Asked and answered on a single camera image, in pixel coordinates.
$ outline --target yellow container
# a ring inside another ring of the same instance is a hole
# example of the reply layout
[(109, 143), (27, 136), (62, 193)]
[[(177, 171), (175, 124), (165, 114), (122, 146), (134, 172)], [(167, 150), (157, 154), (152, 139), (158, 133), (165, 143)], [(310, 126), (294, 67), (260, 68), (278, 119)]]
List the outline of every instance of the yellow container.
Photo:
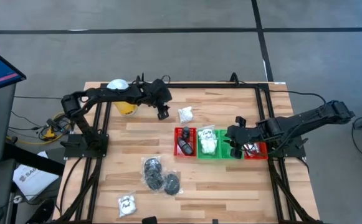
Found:
[[(113, 80), (107, 85), (107, 88), (112, 90), (116, 89), (124, 90), (128, 87), (129, 87), (128, 83), (122, 79)], [(116, 106), (117, 110), (123, 116), (131, 116), (135, 114), (135, 112), (138, 110), (137, 105), (131, 105), (127, 102), (113, 102), (113, 104)]]

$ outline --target white snack bag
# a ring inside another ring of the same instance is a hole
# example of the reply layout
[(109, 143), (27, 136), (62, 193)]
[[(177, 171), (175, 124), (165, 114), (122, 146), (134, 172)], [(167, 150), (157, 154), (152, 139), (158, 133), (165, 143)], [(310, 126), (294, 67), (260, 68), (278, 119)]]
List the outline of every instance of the white snack bag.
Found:
[(118, 212), (120, 218), (136, 212), (134, 192), (122, 195), (118, 198)]
[(192, 107), (188, 106), (183, 109), (178, 110), (179, 113), (179, 120), (181, 124), (187, 123), (189, 121), (193, 120), (193, 114), (192, 114)]
[(217, 136), (214, 131), (215, 125), (205, 126), (198, 129), (201, 152), (204, 154), (215, 154), (217, 148)]

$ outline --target table leg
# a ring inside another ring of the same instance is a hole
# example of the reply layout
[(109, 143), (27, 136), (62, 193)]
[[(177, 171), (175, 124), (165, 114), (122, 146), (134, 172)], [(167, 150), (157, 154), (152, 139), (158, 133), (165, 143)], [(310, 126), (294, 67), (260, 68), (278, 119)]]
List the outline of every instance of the table leg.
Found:
[(63, 164), (53, 161), (52, 159), (38, 156), (37, 154), (21, 149), (20, 147), (17, 147), (13, 144), (5, 143), (4, 157), (12, 158), (20, 164), (34, 167), (36, 169), (49, 172), (51, 174), (63, 174)]

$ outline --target white paper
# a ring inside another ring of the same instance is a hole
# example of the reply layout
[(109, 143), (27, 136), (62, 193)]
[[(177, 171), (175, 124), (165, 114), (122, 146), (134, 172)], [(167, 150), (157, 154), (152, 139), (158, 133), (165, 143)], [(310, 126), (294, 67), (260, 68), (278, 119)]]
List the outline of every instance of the white paper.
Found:
[[(48, 158), (45, 151), (38, 153), (38, 156)], [(32, 200), (37, 197), (58, 177), (58, 175), (50, 174), (25, 165), (19, 165), (13, 173), (13, 181), (23, 195), (26, 196), (27, 200)]]

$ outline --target green tray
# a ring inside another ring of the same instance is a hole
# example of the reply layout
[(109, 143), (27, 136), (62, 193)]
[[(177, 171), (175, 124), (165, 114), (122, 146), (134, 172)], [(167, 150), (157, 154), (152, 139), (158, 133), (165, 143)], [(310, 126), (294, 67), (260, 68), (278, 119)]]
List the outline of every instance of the green tray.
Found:
[(229, 154), (231, 151), (231, 146), (224, 142), (224, 140), (229, 140), (225, 137), (226, 130), (214, 130), (217, 136), (217, 147), (216, 152), (213, 155), (203, 154), (201, 152), (201, 143), (198, 135), (198, 159), (235, 159)]

